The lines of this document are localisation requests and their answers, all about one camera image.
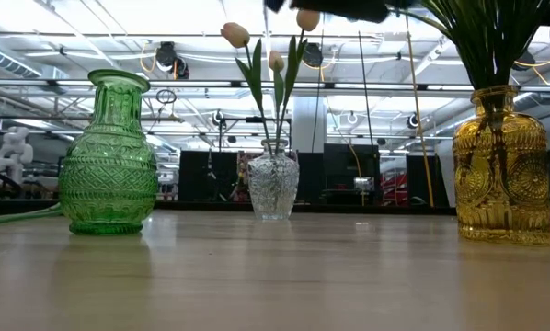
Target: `vase neck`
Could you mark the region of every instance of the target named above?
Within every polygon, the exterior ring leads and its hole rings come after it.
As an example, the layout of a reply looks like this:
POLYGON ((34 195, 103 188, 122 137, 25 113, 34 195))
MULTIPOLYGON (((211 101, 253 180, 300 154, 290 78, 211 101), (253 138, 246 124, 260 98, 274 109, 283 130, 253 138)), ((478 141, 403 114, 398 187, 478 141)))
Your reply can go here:
POLYGON ((484 116, 514 111, 514 98, 518 90, 513 86, 495 86, 476 90, 471 102, 476 105, 476 115, 484 116))
POLYGON ((281 155, 285 153, 285 147, 287 147, 287 141, 283 139, 263 139, 260 143, 263 145, 263 155, 271 155, 271 152, 275 154, 275 151, 277 155, 281 155))
POLYGON ((140 131, 142 92, 137 86, 101 82, 97 85, 92 125, 118 125, 140 131))

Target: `vase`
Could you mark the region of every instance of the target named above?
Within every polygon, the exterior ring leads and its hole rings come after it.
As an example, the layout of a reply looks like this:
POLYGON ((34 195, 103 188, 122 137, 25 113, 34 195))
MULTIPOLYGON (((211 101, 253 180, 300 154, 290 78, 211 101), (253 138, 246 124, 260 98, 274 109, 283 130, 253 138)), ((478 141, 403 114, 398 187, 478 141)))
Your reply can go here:
POLYGON ((517 94, 511 86, 475 91, 476 116, 453 137, 459 235, 549 245, 546 134, 537 119, 514 112, 517 94))
POLYGON ((264 146, 263 155, 248 163, 248 188, 253 210, 261 221, 284 221, 292 214, 300 166, 285 156, 287 141, 266 139, 261 144, 264 146))
POLYGON ((95 112, 69 147, 60 177, 61 207, 75 234, 133 234, 155 204, 155 153, 140 126, 150 85, 117 70, 96 70, 95 112))

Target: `vase rim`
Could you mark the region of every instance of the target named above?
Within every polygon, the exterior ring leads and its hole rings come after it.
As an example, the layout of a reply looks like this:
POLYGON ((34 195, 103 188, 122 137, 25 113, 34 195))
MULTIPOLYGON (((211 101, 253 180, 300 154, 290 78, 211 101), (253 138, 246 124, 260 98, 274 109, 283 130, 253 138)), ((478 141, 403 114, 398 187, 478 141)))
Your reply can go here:
POLYGON ((262 141, 260 141, 260 144, 262 146, 268 144, 268 143, 280 143, 282 144, 283 146, 287 146, 287 144, 289 143, 286 139, 263 139, 262 141))
POLYGON ((492 86, 477 89, 471 95, 471 101, 474 102, 476 99, 497 96, 503 94, 513 94, 514 96, 518 95, 518 88, 516 86, 492 86))
POLYGON ((146 92, 150 89, 150 83, 148 83, 146 79, 137 74, 128 73, 122 70, 97 69, 89 72, 89 75, 87 76, 87 78, 95 86, 97 86, 99 82, 108 81, 110 77, 132 83, 133 85, 138 86, 141 92, 146 92))

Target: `white tulip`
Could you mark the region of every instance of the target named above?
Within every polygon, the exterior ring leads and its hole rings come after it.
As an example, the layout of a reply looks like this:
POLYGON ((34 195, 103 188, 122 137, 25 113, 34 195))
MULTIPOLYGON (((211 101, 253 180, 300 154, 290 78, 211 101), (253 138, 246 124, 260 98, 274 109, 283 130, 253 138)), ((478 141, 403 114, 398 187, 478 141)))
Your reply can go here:
POLYGON ((224 24, 223 29, 220 29, 220 33, 234 48, 243 48, 250 41, 248 31, 233 22, 224 24))
POLYGON ((310 32, 320 23, 320 12, 312 10, 300 10, 297 12, 297 25, 300 28, 310 32))
POLYGON ((281 58, 281 54, 278 51, 271 51, 271 54, 269 54, 269 68, 274 72, 280 72, 284 67, 285 63, 281 58))

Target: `clear glass vase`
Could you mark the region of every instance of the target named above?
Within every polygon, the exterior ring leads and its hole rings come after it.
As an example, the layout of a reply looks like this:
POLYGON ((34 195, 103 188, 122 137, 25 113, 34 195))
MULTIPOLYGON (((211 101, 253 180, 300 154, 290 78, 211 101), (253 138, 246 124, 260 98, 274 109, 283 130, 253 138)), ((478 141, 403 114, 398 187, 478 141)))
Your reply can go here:
POLYGON ((287 141, 266 139, 261 143, 265 147, 264 154, 248 163, 253 209, 261 221, 287 220, 297 194, 300 166, 285 156, 287 141))
POLYGON ((61 207, 75 234, 133 234, 155 205, 155 153, 140 126, 148 82, 118 70, 96 70, 95 113, 64 158, 61 207))

